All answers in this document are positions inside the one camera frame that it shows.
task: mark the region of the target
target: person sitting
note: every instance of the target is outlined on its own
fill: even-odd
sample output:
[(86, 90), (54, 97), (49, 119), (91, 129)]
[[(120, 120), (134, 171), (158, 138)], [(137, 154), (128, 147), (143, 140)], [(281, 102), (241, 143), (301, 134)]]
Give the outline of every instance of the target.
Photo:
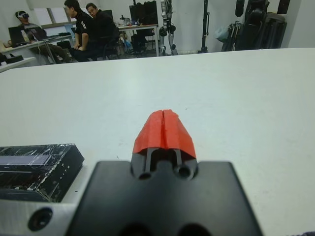
[(98, 37), (113, 37), (116, 29), (113, 19), (94, 3), (88, 3), (86, 9), (95, 20)]
[[(35, 38), (34, 38), (34, 35), (31, 31), (31, 29), (33, 29), (33, 28), (42, 29), (42, 28), (36, 24), (30, 23), (29, 22), (30, 16), (25, 11), (17, 11), (15, 13), (15, 16), (16, 16), (16, 18), (18, 18), (20, 20), (21, 24), (19, 26), (24, 28), (24, 31), (28, 35), (29, 40), (31, 42), (35, 41)], [(61, 57), (63, 59), (63, 61), (66, 63), (71, 62), (71, 58), (69, 57), (67, 52), (65, 52), (61, 47), (50, 44), (50, 43), (47, 43), (47, 47), (49, 47), (49, 49), (50, 49), (50, 51), (54, 57), (54, 60), (56, 61), (57, 64), (61, 63), (57, 56)], [(49, 56), (47, 47), (45, 45), (42, 45), (42, 46), (39, 46), (36, 48), (31, 48), (30, 50), (35, 54), (41, 54), (41, 55), (44, 55), (47, 57), (47, 56)]]
[(100, 50), (94, 21), (82, 11), (77, 0), (66, 0), (64, 5), (68, 16), (77, 20), (75, 45), (70, 53), (78, 62), (89, 61), (89, 58), (95, 57)]

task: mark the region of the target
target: cable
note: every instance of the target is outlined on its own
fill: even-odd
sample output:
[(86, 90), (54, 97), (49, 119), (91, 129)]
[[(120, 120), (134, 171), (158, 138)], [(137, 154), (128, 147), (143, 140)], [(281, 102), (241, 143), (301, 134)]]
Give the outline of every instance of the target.
[(38, 50), (39, 50), (38, 65), (40, 66), (40, 53), (41, 53), (41, 51), (40, 51), (40, 48), (39, 48), (39, 44), (37, 45), (37, 48), (38, 48)]

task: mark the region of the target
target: desk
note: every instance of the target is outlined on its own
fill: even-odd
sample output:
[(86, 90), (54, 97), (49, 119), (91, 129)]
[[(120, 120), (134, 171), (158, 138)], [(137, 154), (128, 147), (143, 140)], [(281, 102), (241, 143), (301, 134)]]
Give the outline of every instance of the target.
[(158, 51), (158, 25), (146, 25), (146, 26), (121, 26), (118, 27), (119, 31), (132, 31), (132, 30), (146, 30), (146, 29), (154, 29), (155, 38), (156, 38), (156, 53), (157, 57), (159, 56)]
[(298, 235), (315, 219), (314, 57), (278, 49), (10, 70), (0, 145), (75, 143), (85, 161), (63, 203), (77, 203), (97, 161), (130, 160), (149, 114), (172, 109), (199, 161), (234, 164), (264, 235)]
[[(72, 36), (71, 35), (67, 35), (67, 36), (60, 36), (60, 37), (56, 37), (56, 38), (47, 38), (45, 40), (45, 42), (55, 43), (55, 42), (59, 42), (59, 41), (67, 40), (67, 39), (72, 39)], [(37, 41), (37, 42), (30, 43), (30, 44), (27, 44), (27, 45), (23, 45), (23, 46), (20, 46), (20, 47), (17, 47), (17, 48), (6, 48), (5, 50), (1, 51), (1, 53), (3, 55), (9, 55), (11, 53), (15, 53), (15, 52), (18, 52), (20, 50), (36, 48), (36, 47), (45, 45), (45, 42), (44, 41)]]
[(11, 64), (5, 64), (5, 62), (3, 62), (3, 65), (0, 65), (0, 73), (4, 72), (4, 71), (7, 71), (9, 69), (12, 69), (12, 68), (15, 68), (15, 67), (18, 67), (20, 65), (24, 65), (26, 63), (29, 63), (33, 60), (36, 60), (36, 58), (24, 58), (22, 61), (18, 61), (18, 62), (15, 62), (15, 63), (11, 63)]

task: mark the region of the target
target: metal plate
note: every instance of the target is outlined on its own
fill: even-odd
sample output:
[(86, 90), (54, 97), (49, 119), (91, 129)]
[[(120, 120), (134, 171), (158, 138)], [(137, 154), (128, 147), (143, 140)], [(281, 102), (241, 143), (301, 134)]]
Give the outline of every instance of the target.
[[(37, 232), (28, 228), (31, 216), (42, 208), (53, 212), (48, 225)], [(1, 236), (62, 236), (71, 222), (76, 205), (0, 200)]]
[(99, 162), (67, 235), (262, 236), (230, 163), (201, 162), (191, 180), (183, 174), (160, 161), (141, 180), (129, 162)]

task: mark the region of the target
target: computer monitor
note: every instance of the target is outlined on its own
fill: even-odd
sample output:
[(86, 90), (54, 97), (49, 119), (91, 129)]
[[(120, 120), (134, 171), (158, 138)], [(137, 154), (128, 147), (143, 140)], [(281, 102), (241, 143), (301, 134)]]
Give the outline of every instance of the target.
[(113, 19), (113, 12), (112, 12), (112, 10), (105, 10), (103, 12), (105, 12), (107, 15), (109, 15)]
[(23, 30), (23, 28), (21, 26), (9, 28), (9, 33), (10, 33), (12, 45), (16, 45), (16, 44), (25, 42), (25, 40), (22, 36), (22, 32), (21, 32), (22, 30)]
[(48, 38), (45, 30), (43, 30), (41, 27), (29, 28), (28, 30), (30, 30), (30, 32), (38, 41), (42, 41)]

